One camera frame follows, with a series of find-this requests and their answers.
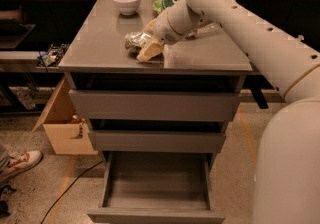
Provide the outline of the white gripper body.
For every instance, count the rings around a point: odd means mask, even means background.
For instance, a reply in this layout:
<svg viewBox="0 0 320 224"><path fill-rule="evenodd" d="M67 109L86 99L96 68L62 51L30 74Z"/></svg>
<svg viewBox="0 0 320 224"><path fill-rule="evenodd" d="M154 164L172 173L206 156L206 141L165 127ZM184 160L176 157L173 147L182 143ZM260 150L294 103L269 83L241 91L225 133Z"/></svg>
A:
<svg viewBox="0 0 320 224"><path fill-rule="evenodd" d="M180 31L180 25L181 19L172 11L165 10L155 20L154 36L163 44L173 45L184 36L184 33Z"/></svg>

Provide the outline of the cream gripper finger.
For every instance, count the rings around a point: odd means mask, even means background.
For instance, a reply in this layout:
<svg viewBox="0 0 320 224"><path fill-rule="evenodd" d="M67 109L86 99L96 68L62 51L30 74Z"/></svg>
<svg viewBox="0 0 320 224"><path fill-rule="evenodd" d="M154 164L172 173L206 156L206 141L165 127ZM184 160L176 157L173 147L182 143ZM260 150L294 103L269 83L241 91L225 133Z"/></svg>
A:
<svg viewBox="0 0 320 224"><path fill-rule="evenodd" d="M163 44L157 40L147 42L139 52L137 59L139 61L149 61L163 52Z"/></svg>
<svg viewBox="0 0 320 224"><path fill-rule="evenodd" d="M153 27L156 23L157 19L153 19L151 20L143 29L144 32L148 33L148 34L152 34L153 33Z"/></svg>

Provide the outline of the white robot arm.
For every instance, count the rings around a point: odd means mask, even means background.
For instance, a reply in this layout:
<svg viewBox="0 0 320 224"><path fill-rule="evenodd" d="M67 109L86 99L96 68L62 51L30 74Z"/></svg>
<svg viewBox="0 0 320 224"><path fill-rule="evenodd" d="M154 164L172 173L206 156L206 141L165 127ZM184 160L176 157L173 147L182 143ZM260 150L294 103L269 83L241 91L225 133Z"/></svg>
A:
<svg viewBox="0 0 320 224"><path fill-rule="evenodd" d="M179 0L147 26L147 61L205 22L215 22L248 55L287 105L262 134L253 224L320 224L320 57L235 0Z"/></svg>

